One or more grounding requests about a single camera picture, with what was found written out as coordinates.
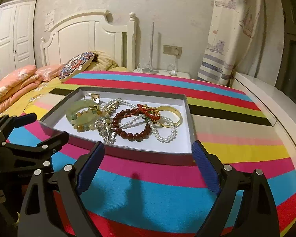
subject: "wall socket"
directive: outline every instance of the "wall socket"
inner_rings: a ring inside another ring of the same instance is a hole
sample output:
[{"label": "wall socket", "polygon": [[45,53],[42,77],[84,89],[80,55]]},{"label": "wall socket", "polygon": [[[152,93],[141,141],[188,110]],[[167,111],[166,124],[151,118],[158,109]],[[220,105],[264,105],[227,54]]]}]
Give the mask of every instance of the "wall socket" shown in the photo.
[{"label": "wall socket", "polygon": [[162,53],[180,57],[182,54],[182,47],[172,46],[172,45],[164,45]]}]

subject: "wardrobe door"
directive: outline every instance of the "wardrobe door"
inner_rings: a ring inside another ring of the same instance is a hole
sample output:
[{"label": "wardrobe door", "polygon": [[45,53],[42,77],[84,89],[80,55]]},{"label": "wardrobe door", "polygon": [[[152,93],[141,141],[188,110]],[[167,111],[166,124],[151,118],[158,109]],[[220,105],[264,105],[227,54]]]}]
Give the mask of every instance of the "wardrobe door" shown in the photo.
[{"label": "wardrobe door", "polygon": [[16,4],[0,8],[0,79],[14,71],[13,25]]},{"label": "wardrobe door", "polygon": [[15,67],[35,65],[33,47],[33,20],[35,1],[20,2],[14,18],[14,61]]}]

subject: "rainbow striped blanket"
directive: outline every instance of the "rainbow striped blanket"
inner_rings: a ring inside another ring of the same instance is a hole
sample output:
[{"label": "rainbow striped blanket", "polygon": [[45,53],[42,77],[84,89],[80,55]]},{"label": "rainbow striped blanket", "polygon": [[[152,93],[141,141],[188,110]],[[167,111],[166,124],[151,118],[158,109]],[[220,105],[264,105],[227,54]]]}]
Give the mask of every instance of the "rainbow striped blanket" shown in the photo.
[{"label": "rainbow striped blanket", "polygon": [[[82,72],[58,84],[24,110],[41,118],[79,86],[180,93],[187,96],[197,138],[209,153],[237,170],[260,168],[271,187],[283,236],[296,220],[296,171],[282,141],[259,108],[243,92],[207,82],[129,72]],[[13,130],[12,143],[36,146],[49,138],[38,122]],[[52,156],[57,171],[87,150],[66,144]],[[224,232],[230,231],[240,207],[237,193]],[[106,155],[82,201],[104,237],[192,237],[216,196],[197,166],[169,166]],[[61,202],[66,230],[73,233]]]}]

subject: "folded quilt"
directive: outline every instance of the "folded quilt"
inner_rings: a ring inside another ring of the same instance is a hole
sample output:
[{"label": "folded quilt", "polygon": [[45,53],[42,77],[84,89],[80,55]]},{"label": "folded quilt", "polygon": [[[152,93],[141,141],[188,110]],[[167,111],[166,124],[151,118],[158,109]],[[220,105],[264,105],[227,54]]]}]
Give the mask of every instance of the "folded quilt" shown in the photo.
[{"label": "folded quilt", "polygon": [[0,101],[13,87],[28,79],[36,72],[36,66],[27,65],[19,68],[0,80]]},{"label": "folded quilt", "polygon": [[25,79],[23,82],[17,84],[11,88],[4,96],[0,99],[0,113],[9,108],[15,103],[20,97],[28,93],[29,91],[37,88],[42,82],[42,76],[34,74],[31,77]]}]

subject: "paper notice on wall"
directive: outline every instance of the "paper notice on wall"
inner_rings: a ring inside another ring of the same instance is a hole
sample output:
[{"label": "paper notice on wall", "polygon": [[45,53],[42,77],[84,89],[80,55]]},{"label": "paper notice on wall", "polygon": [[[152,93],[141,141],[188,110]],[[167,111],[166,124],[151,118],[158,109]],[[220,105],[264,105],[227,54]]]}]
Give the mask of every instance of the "paper notice on wall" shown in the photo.
[{"label": "paper notice on wall", "polygon": [[50,30],[54,25],[54,17],[55,17],[55,10],[52,10],[51,12],[48,12],[45,15],[45,28],[44,31]]},{"label": "paper notice on wall", "polygon": [[45,15],[45,25],[48,25],[54,22],[54,17],[55,17],[55,10],[52,10],[51,12],[47,13]]}]

